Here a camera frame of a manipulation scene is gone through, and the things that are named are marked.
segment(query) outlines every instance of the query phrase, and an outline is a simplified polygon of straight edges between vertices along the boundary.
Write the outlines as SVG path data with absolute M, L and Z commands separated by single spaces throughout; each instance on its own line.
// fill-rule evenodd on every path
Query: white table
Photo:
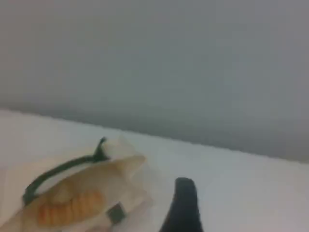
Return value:
M 147 157 L 154 205 L 121 231 L 157 232 L 178 176 L 194 179 L 205 232 L 308 232 L 309 165 L 99 126 L 0 110 L 1 166 L 124 135 Z

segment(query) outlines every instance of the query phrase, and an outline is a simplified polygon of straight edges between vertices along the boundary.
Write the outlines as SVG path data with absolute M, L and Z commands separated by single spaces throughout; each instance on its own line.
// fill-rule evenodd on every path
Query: gray wall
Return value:
M 0 106 L 308 160 L 309 1 L 3 0 Z

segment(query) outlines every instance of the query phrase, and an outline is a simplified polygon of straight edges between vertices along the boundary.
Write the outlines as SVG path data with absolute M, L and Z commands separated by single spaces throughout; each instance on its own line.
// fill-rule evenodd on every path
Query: teeth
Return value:
M 37 224 L 43 227 L 70 225 L 92 217 L 102 211 L 104 198 L 93 190 L 72 198 L 66 203 L 46 203 L 37 214 Z

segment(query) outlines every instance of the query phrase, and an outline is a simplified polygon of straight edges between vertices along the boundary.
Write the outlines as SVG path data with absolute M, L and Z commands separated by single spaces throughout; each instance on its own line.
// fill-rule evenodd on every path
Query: white surface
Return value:
M 196 182 L 206 232 L 309 231 L 305 164 L 8 111 L 0 111 L 0 162 L 37 160 L 120 134 L 146 155 L 141 177 L 154 199 L 137 224 L 121 231 L 157 232 L 178 176 Z

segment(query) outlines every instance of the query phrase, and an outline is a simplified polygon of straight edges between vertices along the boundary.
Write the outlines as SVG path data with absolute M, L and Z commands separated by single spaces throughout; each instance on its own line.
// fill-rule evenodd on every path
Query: green wire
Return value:
M 38 195 L 35 194 L 35 191 L 39 188 L 39 186 L 46 181 L 47 179 L 57 175 L 63 171 L 66 171 L 72 167 L 84 164 L 84 163 L 97 163 L 101 161 L 109 160 L 109 157 L 102 150 L 102 143 L 106 141 L 106 138 L 102 138 L 94 152 L 93 155 L 87 155 L 80 158 L 72 159 L 68 162 L 65 162 L 43 174 L 38 176 L 25 190 L 23 195 L 24 205 L 28 205 L 31 203 Z

